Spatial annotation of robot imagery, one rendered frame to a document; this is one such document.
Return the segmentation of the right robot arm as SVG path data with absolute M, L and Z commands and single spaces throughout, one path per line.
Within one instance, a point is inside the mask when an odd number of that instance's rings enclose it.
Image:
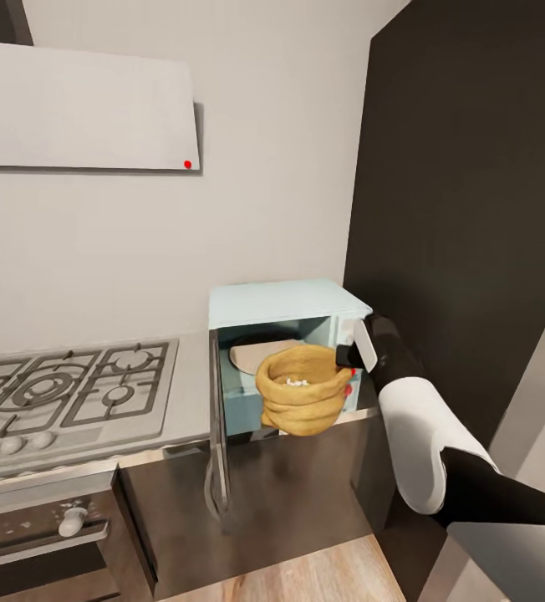
M 545 492 L 503 476 L 386 314 L 354 326 L 337 365 L 372 378 L 401 497 L 434 518 L 507 598 L 545 602 Z

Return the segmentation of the microwave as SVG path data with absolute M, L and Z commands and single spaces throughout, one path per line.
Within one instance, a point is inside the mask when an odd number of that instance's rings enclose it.
M 354 344 L 355 324 L 371 313 L 330 278 L 208 289 L 211 459 L 204 492 L 222 536 L 234 533 L 223 396 L 257 391 L 257 368 L 267 355 L 303 344 Z

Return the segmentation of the popcorn bag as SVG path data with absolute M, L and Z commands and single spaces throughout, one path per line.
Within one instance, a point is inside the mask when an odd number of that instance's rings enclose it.
M 314 436 L 331 427 L 344 408 L 345 384 L 355 373 L 335 362 L 335 349 L 316 344 L 267 355 L 255 377 L 261 421 L 292 436 Z

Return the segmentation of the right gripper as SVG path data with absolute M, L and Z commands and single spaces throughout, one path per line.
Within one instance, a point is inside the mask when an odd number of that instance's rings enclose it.
M 365 365 L 362 362 L 356 346 L 352 345 L 337 345 L 336 362 L 337 365 L 345 367 L 353 367 L 354 370 L 365 370 Z

